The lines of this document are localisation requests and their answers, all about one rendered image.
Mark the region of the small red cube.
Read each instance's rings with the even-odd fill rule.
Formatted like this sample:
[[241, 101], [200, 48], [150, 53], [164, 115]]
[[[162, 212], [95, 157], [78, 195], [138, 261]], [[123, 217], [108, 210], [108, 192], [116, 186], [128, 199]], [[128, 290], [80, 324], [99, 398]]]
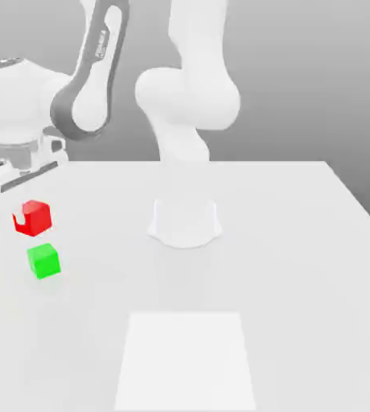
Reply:
[[51, 209], [47, 203], [28, 200], [21, 206], [24, 222], [20, 224], [15, 214], [12, 215], [14, 228], [18, 233], [36, 237], [52, 226]]

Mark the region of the small green cube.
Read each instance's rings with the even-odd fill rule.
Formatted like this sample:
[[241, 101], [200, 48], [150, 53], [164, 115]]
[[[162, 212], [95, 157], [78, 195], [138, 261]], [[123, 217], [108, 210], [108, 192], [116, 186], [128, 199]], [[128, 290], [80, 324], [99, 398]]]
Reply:
[[31, 271], [37, 279], [47, 278], [61, 272], [58, 252], [50, 243], [28, 249], [27, 257]]

